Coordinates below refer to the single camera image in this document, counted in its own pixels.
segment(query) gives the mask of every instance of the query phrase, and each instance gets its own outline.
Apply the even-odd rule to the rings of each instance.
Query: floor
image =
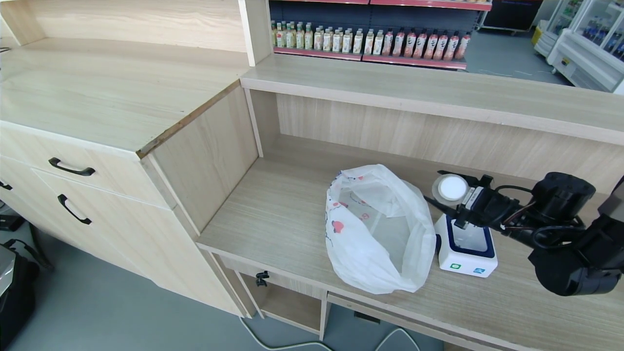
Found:
[[[466,50],[467,71],[571,86],[560,73],[551,73],[552,66],[533,49],[532,36],[533,31],[515,36],[493,29],[473,33]]]
[[[31,242],[27,225],[15,233],[0,232],[0,242],[11,237]],[[8,351],[263,350],[238,317],[160,289],[52,237],[45,235],[42,244],[56,269],[43,271],[37,280],[37,310]],[[277,320],[256,316],[247,321],[271,346],[318,341],[318,336]],[[325,343],[336,351],[372,351],[394,327],[357,319],[353,311],[333,306]],[[442,350],[441,341],[410,334],[421,351]],[[385,350],[414,346],[397,333],[380,349]]]

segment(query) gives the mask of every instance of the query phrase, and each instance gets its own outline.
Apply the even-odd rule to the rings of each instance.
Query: white plastic bag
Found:
[[[341,171],[327,190],[327,252],[344,282],[372,294],[422,287],[436,250],[427,202],[385,166]]]

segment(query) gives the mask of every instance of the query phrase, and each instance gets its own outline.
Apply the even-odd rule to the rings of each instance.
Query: black latch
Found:
[[[267,271],[256,274],[256,286],[266,287],[265,279],[267,279],[268,277],[269,277],[269,272]]]

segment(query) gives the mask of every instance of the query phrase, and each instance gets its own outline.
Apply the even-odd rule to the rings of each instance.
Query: red shelf edge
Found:
[[[291,54],[300,56],[324,57],[328,59],[341,59],[349,61],[361,61],[361,54],[343,54],[342,52],[326,52],[317,50],[290,49],[288,47],[274,47],[276,54]]]
[[[467,2],[467,1],[446,1],[446,0],[371,0],[371,5],[394,5],[394,6],[419,6],[419,7],[441,7],[445,9],[463,9],[490,11],[491,2]]]
[[[281,0],[281,1],[299,1],[299,2],[330,2],[333,4],[357,4],[368,5],[369,0]]]
[[[364,62],[383,62],[394,64],[409,64],[412,66],[422,67],[436,67],[436,68],[449,68],[449,69],[466,69],[468,66],[465,61],[443,61],[443,60],[427,60],[427,59],[413,59],[411,57],[396,57],[396,56],[377,56],[377,55],[364,55],[362,57]]]

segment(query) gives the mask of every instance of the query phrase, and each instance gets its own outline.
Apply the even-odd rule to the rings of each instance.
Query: countertop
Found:
[[[0,119],[143,157],[239,85],[244,52],[43,39],[2,54]]]
[[[560,297],[541,286],[527,260],[530,249],[492,234],[499,266],[487,279],[441,270],[437,256],[415,293],[372,295],[345,284],[327,256],[325,192],[340,169],[383,161],[431,195],[438,169],[477,170],[327,142],[279,136],[203,230],[200,248],[390,311],[445,333],[502,350],[620,350],[624,345],[624,284],[605,295]],[[495,186],[534,181],[499,174]],[[523,203],[527,195],[504,190]],[[605,199],[583,208],[586,222]],[[432,210],[435,221],[440,212]]]
[[[576,87],[280,54],[250,69],[241,85],[624,145],[624,96]]]

